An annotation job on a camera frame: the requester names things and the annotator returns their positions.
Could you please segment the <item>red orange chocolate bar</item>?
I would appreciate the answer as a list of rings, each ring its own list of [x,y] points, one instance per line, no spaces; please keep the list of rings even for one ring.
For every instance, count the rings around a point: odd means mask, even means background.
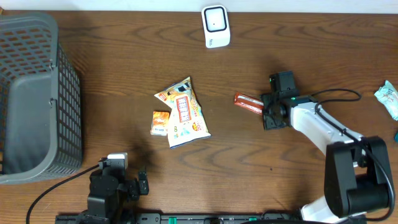
[[[234,96],[234,104],[258,115],[262,115],[262,111],[264,109],[264,104],[262,101],[244,95],[240,92],[236,92]]]

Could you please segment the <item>small orange snack packet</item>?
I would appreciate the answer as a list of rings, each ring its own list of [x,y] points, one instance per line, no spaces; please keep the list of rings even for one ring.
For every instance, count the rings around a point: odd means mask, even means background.
[[[170,113],[166,111],[154,111],[150,134],[154,136],[166,136],[169,125]]]

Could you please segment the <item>yellow white chips bag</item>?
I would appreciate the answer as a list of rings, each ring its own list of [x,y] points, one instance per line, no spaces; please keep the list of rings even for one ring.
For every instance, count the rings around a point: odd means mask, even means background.
[[[167,126],[170,148],[211,137],[190,77],[154,96],[171,109]]]

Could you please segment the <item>pale green wipes pack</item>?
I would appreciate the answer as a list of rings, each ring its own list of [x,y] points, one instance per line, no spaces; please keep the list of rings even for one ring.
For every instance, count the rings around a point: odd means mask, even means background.
[[[388,80],[375,93],[377,100],[384,105],[393,120],[397,121],[397,90]]]

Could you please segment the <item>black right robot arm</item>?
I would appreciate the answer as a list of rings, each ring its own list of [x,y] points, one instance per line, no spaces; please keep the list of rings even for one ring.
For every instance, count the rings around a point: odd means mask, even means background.
[[[369,212],[396,204],[386,143],[364,137],[328,114],[315,94],[302,95],[291,71],[269,77],[271,92],[261,95],[264,129],[294,128],[325,155],[324,195],[299,211],[301,223],[367,223]]]

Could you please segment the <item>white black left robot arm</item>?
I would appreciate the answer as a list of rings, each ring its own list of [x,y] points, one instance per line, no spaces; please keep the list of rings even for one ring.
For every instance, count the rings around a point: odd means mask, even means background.
[[[87,210],[79,214],[77,224],[134,223],[132,212],[124,209],[127,202],[138,201],[149,194],[146,167],[137,177],[126,177],[125,159],[103,159],[99,170],[90,175],[90,193]]]

